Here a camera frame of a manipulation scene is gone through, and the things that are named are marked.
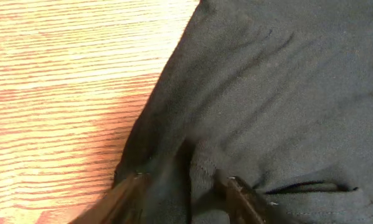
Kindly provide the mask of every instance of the black cloth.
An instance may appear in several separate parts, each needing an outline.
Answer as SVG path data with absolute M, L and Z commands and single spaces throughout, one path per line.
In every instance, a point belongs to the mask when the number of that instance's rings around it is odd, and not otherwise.
M 228 223 L 217 169 L 303 223 L 373 224 L 373 0 L 200 2 L 115 184 L 155 176 L 148 223 Z

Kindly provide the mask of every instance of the wood grain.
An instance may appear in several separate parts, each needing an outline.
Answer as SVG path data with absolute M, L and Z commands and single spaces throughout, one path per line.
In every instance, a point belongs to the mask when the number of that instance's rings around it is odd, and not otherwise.
M 0 0 L 0 223 L 67 223 L 113 170 L 196 0 Z

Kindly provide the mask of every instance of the black garment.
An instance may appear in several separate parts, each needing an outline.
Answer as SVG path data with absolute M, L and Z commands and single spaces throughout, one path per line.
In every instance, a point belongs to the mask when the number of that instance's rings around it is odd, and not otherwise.
M 228 223 L 216 169 L 305 223 L 373 224 L 373 0 L 201 1 L 115 184 L 157 175 L 151 223 Z

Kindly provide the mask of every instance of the light brown wood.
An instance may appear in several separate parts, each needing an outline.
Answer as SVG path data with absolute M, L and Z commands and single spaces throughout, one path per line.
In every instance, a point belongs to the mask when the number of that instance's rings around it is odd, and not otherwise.
M 0 0 L 0 223 L 67 223 L 110 188 L 196 0 Z

